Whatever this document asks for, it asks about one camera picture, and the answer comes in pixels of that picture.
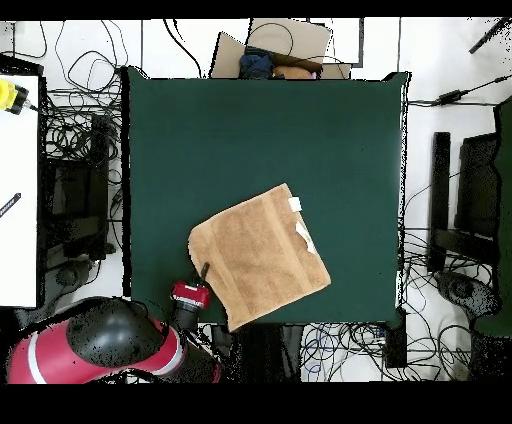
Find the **yellow object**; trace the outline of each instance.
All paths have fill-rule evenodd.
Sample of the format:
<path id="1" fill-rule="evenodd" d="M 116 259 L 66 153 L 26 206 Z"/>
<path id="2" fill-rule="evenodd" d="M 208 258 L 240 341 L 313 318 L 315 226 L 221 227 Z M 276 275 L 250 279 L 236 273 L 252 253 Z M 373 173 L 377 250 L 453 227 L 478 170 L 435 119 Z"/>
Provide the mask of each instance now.
<path id="1" fill-rule="evenodd" d="M 18 91 L 12 82 L 0 79 L 0 110 L 10 109 L 17 95 Z"/>

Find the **yellow tool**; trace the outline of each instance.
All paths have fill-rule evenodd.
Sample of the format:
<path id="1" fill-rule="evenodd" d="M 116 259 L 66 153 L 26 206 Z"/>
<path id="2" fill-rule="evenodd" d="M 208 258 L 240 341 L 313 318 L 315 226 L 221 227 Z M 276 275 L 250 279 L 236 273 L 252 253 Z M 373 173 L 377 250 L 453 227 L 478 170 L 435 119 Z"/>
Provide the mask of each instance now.
<path id="1" fill-rule="evenodd" d="M 27 89 L 0 79 L 0 111 L 5 110 L 15 115 L 19 115 L 24 107 L 37 111 L 37 108 L 28 101 L 27 96 Z"/>

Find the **white floor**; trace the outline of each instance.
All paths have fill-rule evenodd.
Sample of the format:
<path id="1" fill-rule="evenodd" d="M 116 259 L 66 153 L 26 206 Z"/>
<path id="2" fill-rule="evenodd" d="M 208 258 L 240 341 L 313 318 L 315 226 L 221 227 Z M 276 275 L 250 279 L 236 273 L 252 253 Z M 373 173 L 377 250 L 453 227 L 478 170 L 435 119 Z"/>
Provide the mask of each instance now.
<path id="1" fill-rule="evenodd" d="M 127 62 L 142 67 L 150 77 L 185 77 L 196 78 L 197 68 L 190 58 L 172 41 L 165 31 L 161 20 L 144 21 L 143 37 L 141 37 L 141 21 L 115 21 L 123 34 L 124 44 L 128 53 L 126 57 L 119 31 L 109 21 L 105 21 L 114 40 L 119 64 Z M 357 61 L 359 46 L 359 31 L 357 19 L 312 18 L 312 22 L 323 22 L 334 31 L 334 45 L 340 60 L 353 63 Z M 510 60 L 510 40 L 498 36 L 477 53 L 470 55 L 468 50 L 495 22 L 495 18 L 365 18 L 364 31 L 364 66 L 352 70 L 352 79 L 382 79 L 390 72 L 409 71 L 412 80 L 409 86 L 409 100 L 434 100 L 440 94 L 455 89 L 468 89 L 488 82 L 496 77 L 512 72 Z M 62 22 L 43 22 L 48 51 L 44 58 L 34 60 L 45 67 L 48 88 L 69 88 L 65 82 L 61 65 L 55 53 L 55 43 L 62 30 Z M 197 58 L 202 72 L 208 74 L 217 35 L 225 31 L 240 41 L 247 36 L 248 20 L 178 20 L 181 36 L 188 50 Z M 0 23 L 0 51 L 12 49 L 12 37 L 9 26 Z M 16 24 L 16 51 L 40 55 L 44 43 L 38 22 L 20 22 Z M 73 62 L 87 50 L 98 50 L 113 60 L 112 46 L 100 21 L 67 21 L 62 30 L 57 51 L 67 70 Z M 328 55 L 334 55 L 332 47 Z M 85 82 L 92 61 L 96 57 L 89 55 L 72 71 L 75 80 Z M 91 78 L 91 86 L 100 86 L 110 77 L 105 65 L 97 64 Z M 464 98 L 465 102 L 499 103 L 512 94 L 512 79 L 501 84 L 485 87 Z M 430 183 L 431 140 L 434 132 L 448 131 L 451 133 L 452 154 L 451 173 L 458 170 L 458 151 L 463 139 L 468 136 L 493 132 L 494 119 L 492 107 L 485 106 L 447 106 L 443 108 L 422 108 L 410 106 L 407 115 L 408 151 L 406 199 L 425 188 Z M 457 179 L 452 178 L 450 197 L 450 222 L 456 207 L 455 190 Z M 407 228 L 427 227 L 428 190 L 411 201 L 405 217 Z M 411 234 L 425 239 L 426 232 L 410 231 Z M 416 267 L 414 272 L 424 275 L 425 270 Z M 121 253 L 110 256 L 104 262 L 98 279 L 91 285 L 85 286 L 74 295 L 63 300 L 63 304 L 72 300 L 91 295 L 121 295 L 122 281 Z M 467 325 L 462 311 L 444 301 L 435 288 L 426 284 L 421 289 L 411 287 L 408 290 L 408 302 L 428 321 L 434 338 L 445 326 L 453 323 Z M 421 316 L 406 306 L 411 315 L 407 318 L 407 332 L 410 340 L 425 337 L 426 325 Z M 338 334 L 340 326 L 326 329 Z M 380 380 L 381 371 L 368 355 L 359 354 L 353 346 L 350 351 L 338 349 L 334 354 L 329 353 L 337 345 L 336 339 L 320 337 L 315 331 L 305 337 L 304 345 L 320 344 L 327 352 L 320 356 L 313 355 L 303 369 L 304 381 L 325 380 L 331 370 L 332 381 L 368 381 Z M 373 340 L 366 335 L 365 339 Z M 373 340 L 378 348 L 378 340 Z M 469 350 L 469 338 L 463 330 L 449 330 L 443 336 L 443 342 L 450 348 L 456 347 Z M 426 352 L 432 350 L 432 341 L 422 340 L 410 345 L 409 360 L 431 356 Z M 439 364 L 438 357 L 422 363 Z M 408 370 L 387 371 L 389 376 L 400 379 L 404 373 L 412 376 L 433 379 L 437 373 L 435 367 L 412 365 Z M 449 377 L 440 373 L 438 380 Z"/>

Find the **tan cloth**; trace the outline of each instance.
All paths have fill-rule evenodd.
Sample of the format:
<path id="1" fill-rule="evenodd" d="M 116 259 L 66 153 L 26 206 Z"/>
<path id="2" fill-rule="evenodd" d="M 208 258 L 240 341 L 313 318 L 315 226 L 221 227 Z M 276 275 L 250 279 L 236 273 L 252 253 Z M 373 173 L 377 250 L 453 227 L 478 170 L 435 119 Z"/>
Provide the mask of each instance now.
<path id="1" fill-rule="evenodd" d="M 292 212 L 286 184 L 214 215 L 195 227 L 189 253 L 198 272 L 210 263 L 206 281 L 238 327 L 314 293 L 331 279 L 318 253 L 297 232 L 307 230 Z"/>

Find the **white desk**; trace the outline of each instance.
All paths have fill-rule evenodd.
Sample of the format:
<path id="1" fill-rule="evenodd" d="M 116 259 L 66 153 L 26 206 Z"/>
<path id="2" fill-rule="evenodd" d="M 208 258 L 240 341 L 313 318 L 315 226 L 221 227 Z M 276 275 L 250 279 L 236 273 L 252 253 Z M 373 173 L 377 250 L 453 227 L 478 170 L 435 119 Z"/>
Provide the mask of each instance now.
<path id="1" fill-rule="evenodd" d="M 38 77 L 3 76 L 29 90 L 38 104 Z M 0 208 L 18 202 L 0 218 L 0 306 L 36 306 L 37 112 L 0 112 Z"/>

